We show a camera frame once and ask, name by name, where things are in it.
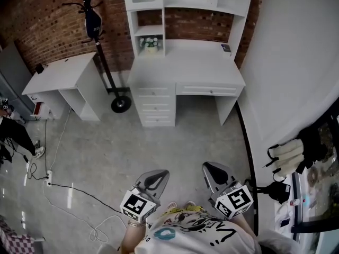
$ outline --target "human hand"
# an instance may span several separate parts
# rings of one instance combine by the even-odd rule
[[[7,115],[8,113],[5,110],[0,109],[0,116],[7,116]]]

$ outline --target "black pants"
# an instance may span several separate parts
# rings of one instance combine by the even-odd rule
[[[15,120],[4,117],[0,124],[0,137],[11,138],[23,148],[27,149],[32,155],[35,155],[35,147],[24,126],[18,124]]]

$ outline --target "white desk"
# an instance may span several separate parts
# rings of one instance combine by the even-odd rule
[[[22,93],[35,104],[42,103],[32,116],[59,119],[68,103],[82,120],[99,121],[109,108],[109,98],[93,61],[95,54],[58,60],[35,73]]]
[[[143,126],[175,126],[176,95],[215,96],[223,125],[245,86],[219,42],[198,40],[166,40],[166,56],[137,57],[128,84]]]

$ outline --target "red brick wall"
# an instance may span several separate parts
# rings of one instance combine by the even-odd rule
[[[128,21],[124,0],[103,1],[98,11],[103,18],[106,34],[101,41],[111,71],[129,70],[133,62]],[[96,51],[94,42],[87,40],[84,14],[78,14],[77,6],[61,6],[62,3],[82,0],[0,0],[0,44],[5,47],[16,41],[28,68],[34,72],[38,63],[48,63],[62,58]],[[241,65],[251,41],[259,13],[261,0],[252,0],[245,32],[236,62]],[[171,39],[206,39],[226,41],[232,16],[217,13],[210,18],[209,11],[192,9],[166,9],[166,33]],[[153,22],[154,17],[142,22]]]

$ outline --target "concrete floor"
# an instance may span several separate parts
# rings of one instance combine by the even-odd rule
[[[50,168],[57,143],[67,117],[48,121],[46,159]],[[30,122],[27,131],[32,140],[44,143],[45,121]],[[19,151],[31,158],[29,152]],[[160,200],[161,213],[171,201],[183,205],[193,200],[210,213],[218,213],[208,203],[209,191],[203,180],[201,165],[215,161],[233,167],[243,181],[249,177],[244,138],[235,110],[220,126],[212,97],[181,96],[177,98],[175,128],[146,129],[140,124],[134,106],[124,114],[108,110],[100,123],[84,122],[72,111],[54,164],[53,183],[80,188],[119,209],[126,190],[144,172],[168,169],[170,180]],[[44,175],[44,157],[34,161],[36,177]],[[42,194],[43,180],[27,180],[26,164],[16,153],[13,163],[0,169],[2,195],[0,214],[18,233],[45,237],[44,253],[96,253],[101,243],[88,238],[91,229],[82,221],[52,207]],[[114,212],[93,198],[76,190],[58,186],[44,187],[51,202],[97,226]],[[251,219],[253,209],[247,214]],[[124,227],[117,218],[100,228],[117,247]]]

